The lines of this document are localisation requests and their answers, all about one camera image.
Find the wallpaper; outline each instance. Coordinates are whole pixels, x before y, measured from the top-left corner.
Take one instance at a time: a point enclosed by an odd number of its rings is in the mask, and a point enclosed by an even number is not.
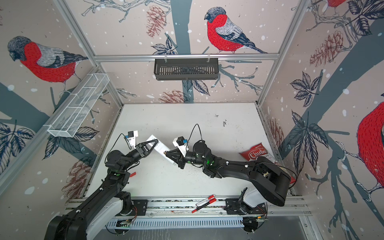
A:
[[[52,1],[2,1],[0,34],[1,176],[91,64]],[[118,110],[104,90],[73,138],[44,140],[0,196],[1,239],[44,238],[48,222],[81,196]]]
[[[219,61],[219,78],[204,81],[158,81],[153,63],[101,65],[124,103],[183,103],[256,101],[272,64],[273,61]]]
[[[165,45],[168,37],[173,42],[172,50],[178,54],[217,53],[218,50],[277,53],[298,0],[67,2],[97,55],[125,55],[153,54],[152,46]],[[213,22],[217,13],[222,16]],[[208,36],[213,33],[209,26],[222,22],[220,18],[223,17],[233,24],[219,31],[221,37],[215,34],[218,38],[209,39]],[[222,26],[225,21],[215,26]],[[228,46],[219,38],[237,43],[226,48]]]
[[[262,109],[324,239],[384,232],[383,1],[312,1]]]

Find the white tabletop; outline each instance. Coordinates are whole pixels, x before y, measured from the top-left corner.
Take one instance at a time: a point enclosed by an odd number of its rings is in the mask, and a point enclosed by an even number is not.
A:
[[[198,123],[203,140],[212,154],[230,161],[245,161],[239,154],[262,142],[272,153],[260,117],[253,103],[208,103],[208,104],[126,104],[121,112],[106,151],[94,174],[87,192],[90,196],[107,175],[104,159],[120,133],[139,131],[136,144],[150,135],[156,136],[170,149],[172,141],[183,136],[188,139],[193,126]],[[196,127],[189,147],[200,139]],[[127,154],[130,150],[121,136],[113,150]],[[136,175],[129,178],[124,191],[132,197],[209,196],[240,195],[245,187],[253,187],[249,181],[226,177],[209,178],[201,168],[186,164],[184,169],[172,165],[159,153],[140,160],[140,165],[131,169]]]

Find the pen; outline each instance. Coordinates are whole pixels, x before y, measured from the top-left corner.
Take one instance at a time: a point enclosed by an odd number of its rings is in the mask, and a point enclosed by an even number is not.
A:
[[[215,195],[212,194],[211,196],[207,197],[206,199],[204,199],[204,200],[202,200],[202,201],[196,203],[196,206],[202,204],[202,203],[205,202],[205,201],[211,200],[211,199],[214,198],[214,197],[215,197]]]
[[[209,202],[207,202],[201,206],[198,206],[195,210],[192,211],[192,213],[197,212],[198,210],[202,209],[203,207],[206,207],[209,204],[214,203],[214,202],[216,202],[216,198],[209,200]]]

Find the white snow spot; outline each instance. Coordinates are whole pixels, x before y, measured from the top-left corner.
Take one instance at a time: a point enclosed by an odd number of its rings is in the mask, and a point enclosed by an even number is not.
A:
[[[33,193],[34,190],[35,190],[35,187],[30,187],[27,190],[25,190],[24,194],[30,195]]]
[[[328,7],[328,2],[325,3],[325,5],[324,5],[324,7],[323,7],[323,9],[321,11],[325,12],[325,10],[327,10],[327,7]]]
[[[349,227],[347,227],[346,225],[344,225],[343,223],[341,224],[341,227],[346,230],[346,231],[349,231]]]

